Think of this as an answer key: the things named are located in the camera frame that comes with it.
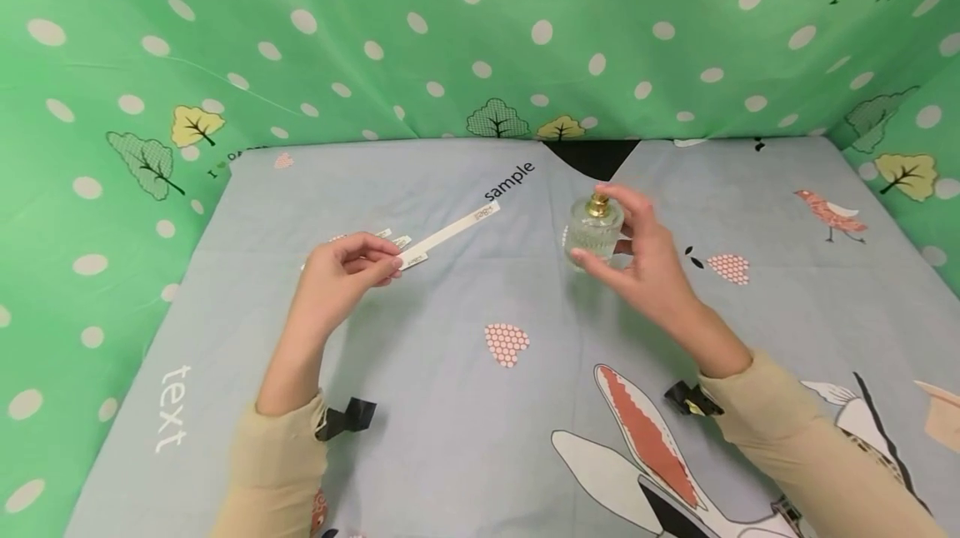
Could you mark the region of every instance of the glass perfume bottle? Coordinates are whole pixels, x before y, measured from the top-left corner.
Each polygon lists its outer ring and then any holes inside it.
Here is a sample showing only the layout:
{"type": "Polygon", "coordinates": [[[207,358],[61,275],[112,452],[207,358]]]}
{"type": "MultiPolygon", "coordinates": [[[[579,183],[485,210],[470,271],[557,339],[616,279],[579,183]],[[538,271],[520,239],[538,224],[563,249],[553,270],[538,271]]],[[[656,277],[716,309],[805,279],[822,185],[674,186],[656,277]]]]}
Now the glass perfume bottle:
{"type": "Polygon", "coordinates": [[[563,251],[577,271],[583,269],[570,257],[570,249],[582,248],[604,261],[610,261],[620,237],[623,209],[606,195],[594,192],[579,198],[570,209],[570,222],[563,234],[563,251]]]}

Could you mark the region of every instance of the gold perfume cap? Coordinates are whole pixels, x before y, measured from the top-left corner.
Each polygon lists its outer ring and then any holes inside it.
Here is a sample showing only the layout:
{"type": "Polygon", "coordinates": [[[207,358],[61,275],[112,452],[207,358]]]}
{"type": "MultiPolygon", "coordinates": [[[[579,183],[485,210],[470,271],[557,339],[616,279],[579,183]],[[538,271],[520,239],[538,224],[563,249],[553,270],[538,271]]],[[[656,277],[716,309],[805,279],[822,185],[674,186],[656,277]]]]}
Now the gold perfume cap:
{"type": "Polygon", "coordinates": [[[606,217],[608,202],[610,202],[610,197],[594,192],[590,197],[590,202],[587,203],[587,214],[590,217],[606,217]]]}

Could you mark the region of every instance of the heart pattern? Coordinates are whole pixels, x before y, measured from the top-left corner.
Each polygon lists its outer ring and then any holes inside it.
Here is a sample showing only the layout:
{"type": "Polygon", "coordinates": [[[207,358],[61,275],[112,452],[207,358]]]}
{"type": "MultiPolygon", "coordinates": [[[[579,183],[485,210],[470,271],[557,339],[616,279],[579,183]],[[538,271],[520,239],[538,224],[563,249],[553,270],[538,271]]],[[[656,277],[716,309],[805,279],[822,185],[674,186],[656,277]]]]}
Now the heart pattern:
{"type": "Polygon", "coordinates": [[[280,153],[277,160],[273,162],[274,170],[285,170],[291,165],[294,165],[294,158],[290,157],[290,153],[280,153]]]}
{"type": "Polygon", "coordinates": [[[721,278],[732,281],[733,284],[746,286],[750,283],[750,277],[747,275],[750,261],[739,255],[714,255],[707,259],[707,265],[720,274],[721,278]]]}
{"type": "Polygon", "coordinates": [[[492,323],[484,328],[487,335],[487,348],[493,359],[503,367],[513,367],[517,364],[520,351],[530,346],[530,336],[523,330],[509,323],[492,323]]]}

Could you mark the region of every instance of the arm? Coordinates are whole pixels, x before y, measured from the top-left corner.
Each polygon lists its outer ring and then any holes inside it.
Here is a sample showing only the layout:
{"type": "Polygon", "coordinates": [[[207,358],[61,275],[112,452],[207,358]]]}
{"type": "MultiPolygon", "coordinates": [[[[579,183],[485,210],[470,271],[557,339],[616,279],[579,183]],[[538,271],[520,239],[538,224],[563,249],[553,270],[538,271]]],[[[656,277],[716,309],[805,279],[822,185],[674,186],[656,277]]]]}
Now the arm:
{"type": "Polygon", "coordinates": [[[317,380],[327,340],[364,292],[399,277],[399,249],[354,234],[314,249],[292,299],[257,403],[242,414],[230,479],[211,536],[309,536],[327,445],[314,431],[324,412],[317,380]]]}
{"type": "Polygon", "coordinates": [[[820,536],[946,538],[894,476],[820,416],[800,382],[762,353],[754,356],[696,298],[673,237],[646,197],[618,185],[596,191],[623,206],[629,240],[617,252],[633,259],[614,269],[578,249],[571,255],[687,351],[702,387],[725,410],[716,417],[724,437],[777,482],[820,536]]]}

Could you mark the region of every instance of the green backdrop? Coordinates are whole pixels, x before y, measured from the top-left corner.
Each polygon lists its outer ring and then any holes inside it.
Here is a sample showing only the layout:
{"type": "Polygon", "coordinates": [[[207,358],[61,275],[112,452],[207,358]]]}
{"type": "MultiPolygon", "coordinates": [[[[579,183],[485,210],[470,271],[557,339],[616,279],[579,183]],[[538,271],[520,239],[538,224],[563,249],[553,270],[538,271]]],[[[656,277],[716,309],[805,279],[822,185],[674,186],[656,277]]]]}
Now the green backdrop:
{"type": "Polygon", "coordinates": [[[0,0],[0,536],[62,534],[245,148],[825,134],[960,291],[959,2],[0,0]]]}

